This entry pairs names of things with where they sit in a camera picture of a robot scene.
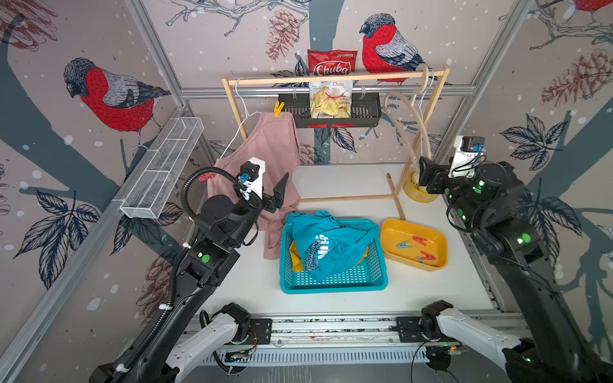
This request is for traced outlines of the yellow plastic tray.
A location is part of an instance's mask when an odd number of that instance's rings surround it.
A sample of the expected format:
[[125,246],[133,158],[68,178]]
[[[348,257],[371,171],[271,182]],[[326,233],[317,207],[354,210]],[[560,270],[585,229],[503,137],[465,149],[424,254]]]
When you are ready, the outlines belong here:
[[[413,241],[413,236],[428,239],[424,247]],[[413,246],[410,249],[398,249],[397,245],[409,241]],[[432,228],[410,223],[404,220],[389,219],[381,227],[380,243],[385,257],[407,266],[423,271],[440,271],[447,267],[449,261],[449,245],[446,237]],[[418,262],[421,252],[427,252],[437,257],[436,261],[425,261],[428,266]]]

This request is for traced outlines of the teal plastic laundry basket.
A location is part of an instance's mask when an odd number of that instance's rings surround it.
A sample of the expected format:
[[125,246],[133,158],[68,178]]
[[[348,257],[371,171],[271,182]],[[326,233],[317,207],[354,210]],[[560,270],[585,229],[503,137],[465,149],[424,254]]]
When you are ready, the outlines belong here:
[[287,295],[308,295],[384,290],[388,286],[386,261],[377,236],[369,244],[367,256],[359,264],[343,273],[333,274],[322,282],[313,279],[306,271],[292,271],[292,225],[286,223],[281,239],[279,259],[279,285]]

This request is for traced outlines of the red clothespin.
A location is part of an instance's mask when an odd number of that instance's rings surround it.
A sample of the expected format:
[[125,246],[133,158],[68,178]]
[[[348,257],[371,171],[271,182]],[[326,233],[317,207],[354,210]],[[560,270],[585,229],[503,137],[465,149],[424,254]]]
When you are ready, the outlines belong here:
[[423,238],[421,236],[413,236],[413,241],[415,241],[418,244],[421,244],[424,247],[428,244],[428,239]]
[[213,179],[215,177],[216,177],[216,174],[214,172],[209,172],[209,173],[206,173],[206,174],[203,174],[203,175],[199,176],[198,180],[199,180],[199,182],[205,182],[205,181],[211,180],[211,179]]
[[430,253],[427,253],[427,252],[421,252],[420,259],[422,261],[436,261],[437,257],[435,255],[431,255]]

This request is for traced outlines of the black wall basket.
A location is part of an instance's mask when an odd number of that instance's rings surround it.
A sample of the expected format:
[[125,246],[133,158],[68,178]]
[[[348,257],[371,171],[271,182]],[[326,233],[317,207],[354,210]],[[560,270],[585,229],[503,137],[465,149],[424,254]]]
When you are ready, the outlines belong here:
[[285,104],[284,110],[300,129],[376,127],[382,117],[377,93],[353,94],[351,101],[323,94],[279,94],[279,102]]

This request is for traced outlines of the wooden clothes rack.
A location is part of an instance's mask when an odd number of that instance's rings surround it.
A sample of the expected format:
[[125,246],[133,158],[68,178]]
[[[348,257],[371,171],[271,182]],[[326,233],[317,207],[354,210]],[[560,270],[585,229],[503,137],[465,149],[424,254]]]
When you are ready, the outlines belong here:
[[[392,199],[394,201],[395,207],[397,209],[398,218],[401,220],[405,219],[405,213],[402,208],[402,203],[400,201],[400,193],[402,191],[403,185],[406,181],[407,176],[410,171],[415,168],[418,157],[417,150],[419,147],[423,148],[423,152],[426,156],[431,155],[431,148],[428,138],[427,126],[429,121],[434,113],[434,110],[437,106],[438,99],[442,93],[445,82],[448,79],[451,72],[451,67],[448,64],[443,65],[441,70],[434,71],[430,70],[428,65],[421,64],[418,67],[416,72],[400,72],[400,73],[379,73],[379,74],[358,74],[358,75],[346,75],[346,76],[337,76],[337,77],[302,77],[302,78],[260,78],[260,79],[247,79],[242,80],[240,84],[245,86],[257,86],[257,85],[274,85],[276,83],[279,84],[287,84],[287,83],[310,83],[313,81],[325,81],[325,80],[345,80],[345,81],[367,81],[367,80],[384,80],[384,79],[421,79],[423,80],[423,84],[414,89],[411,98],[407,98],[403,96],[398,91],[389,91],[386,94],[386,100],[384,101],[384,110],[388,110],[388,101],[396,100],[400,101],[403,105],[405,105],[408,109],[413,111],[413,116],[416,118],[416,123],[418,126],[418,134],[415,139],[410,142],[406,135],[403,132],[402,126],[399,122],[394,121],[393,125],[397,132],[401,135],[402,139],[405,141],[405,145],[407,145],[410,156],[407,162],[405,162],[404,168],[402,169],[400,178],[397,182],[395,182],[392,178],[391,174],[386,175],[387,183],[390,187],[390,192],[386,195],[371,195],[371,196],[335,196],[335,197],[319,197],[319,198],[305,198],[301,199],[303,204],[322,204],[322,203],[331,203],[331,202],[340,202],[340,201],[367,201],[367,200],[375,200],[375,199]],[[418,112],[416,107],[417,97],[421,94],[425,94],[427,89],[429,89],[428,81],[429,79],[438,78],[436,81],[436,86],[433,88],[433,92],[429,97],[429,103],[426,107],[426,111],[423,114]]]

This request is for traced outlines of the pink-grey t-shirt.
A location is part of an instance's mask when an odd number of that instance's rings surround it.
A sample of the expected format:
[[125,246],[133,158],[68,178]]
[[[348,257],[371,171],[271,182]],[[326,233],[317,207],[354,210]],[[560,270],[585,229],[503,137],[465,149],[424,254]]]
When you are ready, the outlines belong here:
[[267,194],[285,175],[289,175],[285,189],[284,205],[276,212],[262,212],[260,229],[265,231],[264,258],[278,259],[281,254],[281,239],[285,217],[298,210],[299,194],[292,183],[292,175],[300,166],[299,139],[295,120],[291,113],[263,113],[247,140],[229,156],[215,163],[233,176],[239,174],[242,164],[253,157],[265,163],[263,188]]

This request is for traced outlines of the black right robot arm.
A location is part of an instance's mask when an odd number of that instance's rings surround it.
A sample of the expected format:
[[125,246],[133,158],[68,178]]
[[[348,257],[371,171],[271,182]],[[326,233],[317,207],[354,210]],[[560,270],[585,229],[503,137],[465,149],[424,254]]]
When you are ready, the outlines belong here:
[[452,338],[497,364],[512,382],[610,382],[612,365],[587,345],[557,286],[548,251],[536,228],[517,218],[525,185],[512,165],[480,163],[471,177],[449,176],[451,167],[421,157],[419,183],[445,196],[458,231],[472,241],[506,282],[530,337],[506,334],[437,301],[422,311],[427,339]]

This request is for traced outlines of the white hanger of pink shirt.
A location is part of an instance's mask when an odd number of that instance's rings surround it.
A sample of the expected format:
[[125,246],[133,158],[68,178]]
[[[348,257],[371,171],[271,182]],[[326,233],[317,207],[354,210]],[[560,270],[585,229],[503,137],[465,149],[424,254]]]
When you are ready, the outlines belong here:
[[237,123],[237,129],[234,133],[234,136],[227,144],[226,148],[221,153],[219,159],[223,159],[228,151],[238,138],[241,136],[243,141],[247,140],[248,133],[245,128],[245,122],[254,116],[261,116],[262,113],[259,111],[251,113],[247,107],[247,103],[239,92],[239,85],[244,78],[238,78],[234,81],[234,85],[231,85],[231,81],[228,78],[222,79],[222,85],[224,87],[227,99],[230,103],[231,111]]

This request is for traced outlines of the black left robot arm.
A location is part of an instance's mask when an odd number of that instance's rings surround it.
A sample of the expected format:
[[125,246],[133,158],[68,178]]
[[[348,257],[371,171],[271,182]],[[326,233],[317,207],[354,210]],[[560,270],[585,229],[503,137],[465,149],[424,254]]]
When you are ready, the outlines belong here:
[[[99,365],[89,381],[182,382],[222,346],[247,338],[252,316],[242,306],[229,303],[191,338],[180,339],[196,312],[239,260],[238,249],[250,245],[247,234],[258,226],[261,212],[275,212],[283,206],[290,176],[283,175],[268,195],[263,191],[264,173],[264,165],[250,160],[235,176],[206,167],[187,178],[180,201],[197,233],[172,261],[166,298],[135,343],[115,362]],[[195,212],[188,202],[188,192],[194,181],[207,174],[229,180],[238,200],[213,196]]]

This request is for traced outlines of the yellow bowl with buns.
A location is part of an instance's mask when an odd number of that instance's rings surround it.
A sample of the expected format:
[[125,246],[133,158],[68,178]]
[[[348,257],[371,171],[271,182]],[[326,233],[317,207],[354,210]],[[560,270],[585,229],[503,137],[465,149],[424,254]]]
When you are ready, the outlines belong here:
[[434,202],[438,198],[438,195],[429,194],[424,187],[419,185],[418,181],[419,181],[418,170],[411,170],[403,185],[404,193],[410,199],[418,203],[429,204],[429,203]]

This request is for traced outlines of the yellow t-shirt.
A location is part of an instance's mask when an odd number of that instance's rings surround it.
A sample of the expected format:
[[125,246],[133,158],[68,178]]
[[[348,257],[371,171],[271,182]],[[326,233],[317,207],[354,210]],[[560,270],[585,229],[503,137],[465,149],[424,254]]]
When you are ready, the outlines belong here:
[[302,250],[293,241],[290,245],[291,269],[294,272],[307,272],[315,279],[325,279],[358,266],[369,253],[367,245],[359,247],[359,244],[323,236]]

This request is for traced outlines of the yellow clothespin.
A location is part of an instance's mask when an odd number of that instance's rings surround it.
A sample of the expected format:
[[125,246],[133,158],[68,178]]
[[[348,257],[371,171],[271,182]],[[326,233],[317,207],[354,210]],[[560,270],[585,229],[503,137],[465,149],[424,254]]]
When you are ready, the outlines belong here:
[[279,117],[279,115],[280,115],[280,114],[282,113],[282,111],[284,110],[284,106],[285,106],[285,103],[284,103],[284,102],[281,102],[281,101],[277,101],[277,102],[276,102],[276,105],[275,105],[275,108],[274,108],[274,117],[275,117],[275,118],[278,118],[278,117]]

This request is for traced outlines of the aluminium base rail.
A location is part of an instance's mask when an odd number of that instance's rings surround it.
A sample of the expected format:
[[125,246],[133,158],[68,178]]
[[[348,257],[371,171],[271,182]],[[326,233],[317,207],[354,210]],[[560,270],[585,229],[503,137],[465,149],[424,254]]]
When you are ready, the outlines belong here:
[[294,365],[426,362],[433,354],[459,355],[468,347],[421,335],[418,312],[379,314],[256,314],[258,345],[229,344],[217,354],[233,370]]

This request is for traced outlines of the red Chuba chips bag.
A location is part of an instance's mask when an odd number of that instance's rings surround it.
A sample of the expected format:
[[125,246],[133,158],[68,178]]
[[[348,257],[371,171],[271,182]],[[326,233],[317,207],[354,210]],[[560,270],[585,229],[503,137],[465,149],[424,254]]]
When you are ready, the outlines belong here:
[[[307,51],[309,72],[314,76],[337,77],[355,71],[357,51]],[[309,83],[311,118],[349,118],[353,81],[325,80]]]

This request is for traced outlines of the teal t-shirt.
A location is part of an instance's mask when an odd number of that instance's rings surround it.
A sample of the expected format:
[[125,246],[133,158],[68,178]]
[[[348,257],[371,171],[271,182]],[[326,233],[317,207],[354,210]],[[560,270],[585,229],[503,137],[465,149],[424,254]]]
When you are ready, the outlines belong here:
[[317,282],[343,273],[362,262],[379,228],[370,220],[349,222],[329,212],[299,212],[286,217],[304,271]]

